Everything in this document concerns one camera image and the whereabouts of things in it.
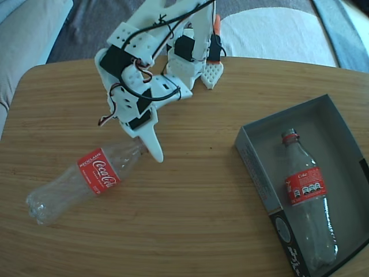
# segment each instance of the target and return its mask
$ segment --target wooden table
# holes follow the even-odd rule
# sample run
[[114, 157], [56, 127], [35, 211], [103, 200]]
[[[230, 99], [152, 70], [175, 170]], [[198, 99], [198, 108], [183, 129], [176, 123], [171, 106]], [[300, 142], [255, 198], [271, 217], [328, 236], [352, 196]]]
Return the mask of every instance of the wooden table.
[[[30, 70], [0, 143], [0, 276], [292, 276], [235, 137], [329, 93], [369, 157], [369, 75], [261, 59], [224, 65], [213, 91], [198, 82], [192, 99], [159, 111], [164, 163], [144, 156], [123, 185], [50, 227], [28, 216], [27, 194], [127, 136], [117, 121], [97, 127], [108, 106], [93, 61]], [[368, 276], [368, 261], [365, 248], [335, 276]]]

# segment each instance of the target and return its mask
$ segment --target bottle neck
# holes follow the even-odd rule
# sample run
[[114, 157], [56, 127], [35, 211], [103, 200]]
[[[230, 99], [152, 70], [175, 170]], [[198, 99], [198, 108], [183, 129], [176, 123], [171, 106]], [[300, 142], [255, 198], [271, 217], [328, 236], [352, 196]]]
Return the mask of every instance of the bottle neck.
[[143, 155], [144, 153], [148, 153], [149, 152], [149, 150], [147, 149], [146, 145], [144, 144], [144, 142], [139, 137], [136, 137], [134, 139], [134, 142], [137, 144], [137, 147], [140, 150], [141, 155]]
[[288, 139], [285, 141], [284, 145], [286, 147], [287, 156], [291, 159], [294, 159], [300, 155], [308, 156], [297, 137]]

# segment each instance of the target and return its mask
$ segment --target coke bottle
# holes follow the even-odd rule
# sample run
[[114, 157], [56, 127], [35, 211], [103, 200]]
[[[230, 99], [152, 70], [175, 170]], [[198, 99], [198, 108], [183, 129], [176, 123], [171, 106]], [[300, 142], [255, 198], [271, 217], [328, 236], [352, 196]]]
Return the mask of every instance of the coke bottle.
[[30, 216], [49, 225], [71, 206], [103, 193], [126, 179], [138, 158], [147, 152], [141, 140], [98, 148], [71, 165], [61, 176], [27, 197]]
[[295, 236], [311, 272], [331, 265], [337, 256], [329, 218], [327, 188], [315, 159], [303, 148], [294, 129], [282, 133], [288, 159], [285, 180], [299, 232]]

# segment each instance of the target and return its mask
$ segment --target cardboard box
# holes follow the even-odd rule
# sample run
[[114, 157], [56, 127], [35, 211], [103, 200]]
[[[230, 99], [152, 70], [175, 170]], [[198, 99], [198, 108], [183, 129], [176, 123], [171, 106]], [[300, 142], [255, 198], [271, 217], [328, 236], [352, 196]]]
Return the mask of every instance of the cardboard box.
[[[328, 189], [337, 238], [333, 265], [310, 273], [296, 241], [300, 226], [287, 195], [287, 161], [281, 133], [295, 128], [318, 162]], [[328, 276], [369, 243], [369, 168], [353, 135], [328, 95], [244, 125], [236, 147], [264, 203], [296, 276]]]

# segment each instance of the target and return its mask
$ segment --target coca-cola logo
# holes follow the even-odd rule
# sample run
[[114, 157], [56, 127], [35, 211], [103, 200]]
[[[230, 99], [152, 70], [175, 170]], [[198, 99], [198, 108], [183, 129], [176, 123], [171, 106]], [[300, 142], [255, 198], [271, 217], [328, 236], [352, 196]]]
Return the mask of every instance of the coca-cola logo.
[[116, 179], [109, 175], [106, 165], [106, 162], [103, 162], [102, 160], [96, 160], [92, 163], [92, 166], [96, 170], [101, 181], [107, 188], [110, 188], [116, 184]]

